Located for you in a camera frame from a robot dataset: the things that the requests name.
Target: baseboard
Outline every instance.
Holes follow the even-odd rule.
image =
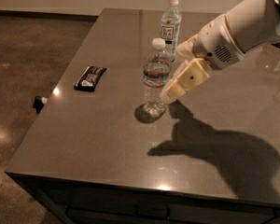
[[[98,18],[98,16],[93,16],[93,15],[77,15],[77,14],[13,11],[13,10],[0,10],[0,16],[40,18],[40,19],[76,20],[76,21],[96,21]]]

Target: bottle label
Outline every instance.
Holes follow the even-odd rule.
[[[169,79],[169,72],[166,73],[152,73],[144,70],[143,82],[152,88],[162,88]]]
[[[162,26],[161,38],[165,40],[172,40],[174,38],[175,28],[174,26]]]

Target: bottle base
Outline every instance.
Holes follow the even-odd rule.
[[[144,104],[143,109],[151,116],[158,117],[166,111],[166,104],[159,102],[149,102]]]

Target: black packet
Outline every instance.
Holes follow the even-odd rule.
[[[96,67],[93,65],[88,66],[75,84],[74,88],[79,91],[94,92],[95,87],[105,70],[106,68],[103,67]]]

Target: bottle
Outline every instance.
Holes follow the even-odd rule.
[[[161,100],[161,89],[169,80],[171,70],[170,52],[164,39],[155,38],[152,50],[148,54],[143,71],[145,84],[144,110],[153,118],[160,116],[166,110],[166,104]]]
[[[171,61],[175,60],[176,45],[181,22],[181,13],[178,9],[179,0],[169,0],[168,8],[161,16],[161,38],[166,41],[171,52]]]

